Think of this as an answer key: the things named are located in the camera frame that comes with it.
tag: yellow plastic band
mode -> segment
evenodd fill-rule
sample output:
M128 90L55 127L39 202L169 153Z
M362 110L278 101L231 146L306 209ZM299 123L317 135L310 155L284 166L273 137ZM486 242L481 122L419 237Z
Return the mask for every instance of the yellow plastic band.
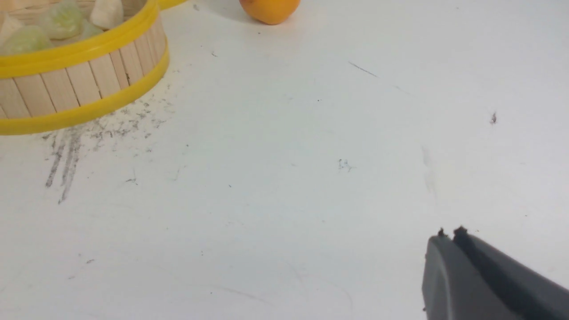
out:
M147 0L132 18L90 39L30 54L0 56L0 79L54 71L99 58L138 39L158 14L158 0Z
M169 63L170 54L168 52L168 45L166 45L164 55L156 67L130 87L91 104L50 114L48 116L0 119L0 135L5 136L52 131L82 124L104 116L105 114L111 113L135 101L152 89L166 73Z
M160 6L160 9L166 10L186 1L187 0L158 0L158 5Z

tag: green dumpling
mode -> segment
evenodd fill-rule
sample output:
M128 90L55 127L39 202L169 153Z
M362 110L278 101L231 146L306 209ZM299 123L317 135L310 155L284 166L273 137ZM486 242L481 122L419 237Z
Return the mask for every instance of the green dumpling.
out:
M74 0L63 0L42 13L37 25L50 39L69 39L81 34L83 13Z
M53 48L54 45L42 28L38 26L25 26L18 29L0 47L0 55L10 56L29 54Z
M81 33L79 40L89 39L92 36L96 36L102 33L103 31L97 28L93 23L90 23L86 19L83 19L83 32Z

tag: dumpling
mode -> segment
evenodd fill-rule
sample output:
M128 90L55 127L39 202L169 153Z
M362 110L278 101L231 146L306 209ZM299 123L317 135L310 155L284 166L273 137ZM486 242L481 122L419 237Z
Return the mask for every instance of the dumpling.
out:
M89 39L92 36L96 36L102 33L103 31L101 29L97 28L89 21L83 19L83 33L81 33L79 40Z
M62 0L38 17L38 26L50 39L64 40L81 34L83 13L75 0Z
M30 52L53 48L46 33L38 26L25 26L18 29L0 47L0 55L28 54Z
M121 0L96 0L90 21L95 26L108 30L112 29L125 20L125 12Z
M20 20L12 17L7 12L0 12L0 46L23 26L24 24Z

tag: white table surface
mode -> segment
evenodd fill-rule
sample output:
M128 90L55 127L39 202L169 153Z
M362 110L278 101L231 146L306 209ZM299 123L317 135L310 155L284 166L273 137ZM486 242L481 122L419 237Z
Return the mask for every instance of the white table surface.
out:
M461 224L569 286L568 13L163 12L170 69L138 102L0 137L0 318L424 319L427 240Z

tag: bamboo steamer basket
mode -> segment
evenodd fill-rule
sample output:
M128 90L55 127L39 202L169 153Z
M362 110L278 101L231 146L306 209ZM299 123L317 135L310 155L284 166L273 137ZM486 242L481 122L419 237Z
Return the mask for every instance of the bamboo steamer basket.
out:
M25 24L60 0L0 0ZM85 15L94 0L76 0ZM158 0L122 0L125 22L53 49L0 56L0 134L45 132L101 117L136 100L166 73Z
M171 7L180 5L184 2L186 2L186 0L159 0L158 4L160 5L160 9L166 10L166 9L171 8Z

